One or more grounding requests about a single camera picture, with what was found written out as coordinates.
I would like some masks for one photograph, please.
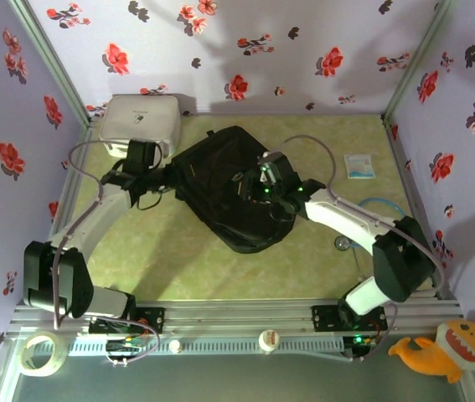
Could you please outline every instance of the black bag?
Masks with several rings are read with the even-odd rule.
[[[233,251],[257,253],[282,240],[294,219],[273,219],[270,206],[245,201],[237,195],[232,178],[251,168],[267,151],[241,127],[217,132],[173,158],[181,199]]]

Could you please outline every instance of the small white cap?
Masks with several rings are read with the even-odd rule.
[[[273,329],[267,329],[260,335],[260,348],[263,353],[272,353],[280,345],[280,336]]]
[[[168,345],[168,349],[170,349],[170,352],[174,354],[178,354],[178,353],[181,353],[181,351],[183,350],[183,347],[181,346],[181,342],[179,342],[179,340],[174,339]]]

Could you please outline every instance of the tape roll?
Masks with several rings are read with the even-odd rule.
[[[50,341],[53,351],[49,361],[42,367],[34,365],[33,356],[36,345]],[[64,339],[57,337],[51,332],[36,332],[25,340],[23,347],[18,353],[18,361],[22,374],[29,377],[47,377],[56,373],[68,357],[68,347]]]

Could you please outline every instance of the yellow plush toy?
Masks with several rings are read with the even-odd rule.
[[[403,338],[388,351],[397,354],[414,371],[428,375],[446,375],[456,383],[463,370],[475,371],[475,323],[467,320],[444,322],[438,327],[436,341],[414,339],[421,348],[408,347],[410,338]]]

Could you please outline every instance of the table surface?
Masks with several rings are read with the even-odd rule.
[[[355,203],[367,197],[387,198],[409,211],[378,115],[189,116],[182,119],[178,152],[205,138],[208,130],[233,125],[243,127],[268,149],[296,134],[315,136],[326,142],[335,155],[338,172],[333,189],[337,194]],[[314,142],[296,140],[285,146],[284,153],[302,179],[315,178],[324,183],[328,180],[331,162]],[[343,155],[360,153],[371,155],[375,179],[347,179]],[[85,169],[101,177],[115,161],[102,145],[95,145],[88,153]],[[95,184],[84,178],[75,216],[95,193]],[[156,199],[156,195],[147,194],[141,198],[141,206]],[[398,216],[383,204],[369,204],[366,208]],[[372,261],[365,251],[335,249],[337,236],[328,227],[298,218],[282,242],[258,254],[240,255],[170,192],[155,209],[131,209],[121,216],[97,245],[88,268],[95,285],[130,292],[144,302],[337,298],[353,287],[359,276],[372,273]]]

